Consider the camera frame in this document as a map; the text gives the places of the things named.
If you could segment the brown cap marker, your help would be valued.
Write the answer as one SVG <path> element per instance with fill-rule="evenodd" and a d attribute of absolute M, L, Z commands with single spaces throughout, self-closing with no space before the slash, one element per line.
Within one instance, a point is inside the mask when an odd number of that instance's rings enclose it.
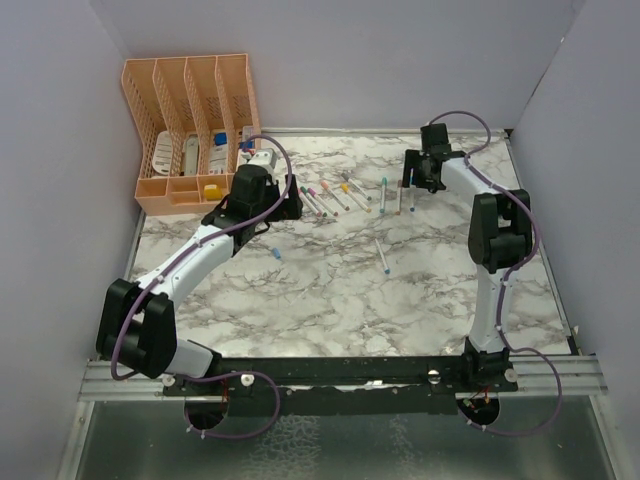
<path fill-rule="evenodd" d="M 397 181 L 397 189 L 396 189 L 396 209 L 395 215 L 400 215 L 402 211 L 402 195 L 403 195 L 403 186 L 402 180 Z"/>

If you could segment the teal cap marker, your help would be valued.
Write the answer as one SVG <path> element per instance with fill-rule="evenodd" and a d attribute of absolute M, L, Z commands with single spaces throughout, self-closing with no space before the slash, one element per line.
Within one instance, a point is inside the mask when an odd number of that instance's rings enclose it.
<path fill-rule="evenodd" d="M 386 177 L 382 177 L 381 187 L 380 187 L 380 203 L 379 203 L 379 213 L 381 214 L 385 213 L 386 211 L 387 185 L 388 185 L 388 179 Z"/>

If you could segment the light blue marker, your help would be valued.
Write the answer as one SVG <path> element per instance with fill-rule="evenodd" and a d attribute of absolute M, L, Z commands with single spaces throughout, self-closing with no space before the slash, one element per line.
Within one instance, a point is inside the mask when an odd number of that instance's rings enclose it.
<path fill-rule="evenodd" d="M 382 263 L 382 266 L 383 266 L 383 271 L 384 271 L 384 273 L 386 275 L 389 275 L 390 272 L 391 272 L 391 269 L 390 269 L 388 261 L 386 259 L 386 254 L 384 252 L 384 249 L 383 249 L 380 241 L 378 240 L 378 238 L 375 238 L 374 241 L 375 241 L 375 245 L 376 245 L 377 251 L 379 253 L 380 259 L 381 259 L 381 263 Z"/>

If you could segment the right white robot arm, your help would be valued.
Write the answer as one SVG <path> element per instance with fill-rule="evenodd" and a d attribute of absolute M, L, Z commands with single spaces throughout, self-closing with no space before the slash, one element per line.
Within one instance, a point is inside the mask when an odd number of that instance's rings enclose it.
<path fill-rule="evenodd" d="M 452 190 L 471 207 L 467 246 L 478 285 L 459 378 L 467 389 L 481 391 L 494 381 L 496 371 L 508 368 L 502 316 L 515 279 L 510 270 L 533 251 L 530 197 L 491 180 L 471 164 L 469 154 L 454 150 L 445 124 L 432 122 L 420 134 L 421 148 L 405 151 L 402 188 L 432 194 Z"/>

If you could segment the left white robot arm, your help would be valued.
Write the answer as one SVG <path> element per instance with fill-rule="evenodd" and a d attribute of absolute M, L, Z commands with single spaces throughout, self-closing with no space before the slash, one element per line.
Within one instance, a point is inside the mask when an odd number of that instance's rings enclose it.
<path fill-rule="evenodd" d="M 206 395 L 220 385 L 218 355 L 177 334 L 177 308 L 217 267 L 260 234 L 259 224 L 298 220 L 302 202 L 296 178 L 278 184 L 265 166 L 246 164 L 230 192 L 200 223 L 189 240 L 160 266 L 135 281 L 115 280 L 106 292 L 96 350 L 114 366 L 148 378 L 186 376 Z"/>

